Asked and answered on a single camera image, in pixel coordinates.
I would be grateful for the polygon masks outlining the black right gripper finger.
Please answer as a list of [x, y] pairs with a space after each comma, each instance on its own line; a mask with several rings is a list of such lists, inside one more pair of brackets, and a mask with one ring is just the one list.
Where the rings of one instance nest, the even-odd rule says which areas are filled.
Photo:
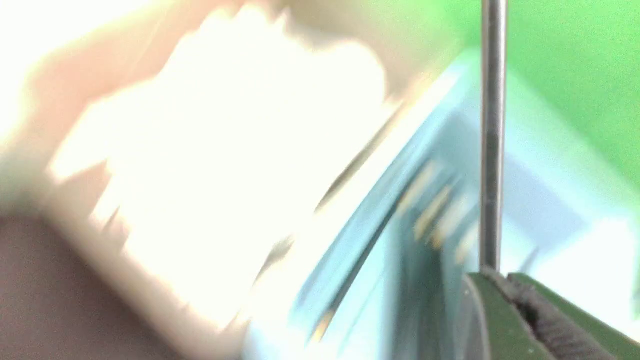
[[460, 360], [637, 360], [637, 341], [524, 273], [462, 278]]

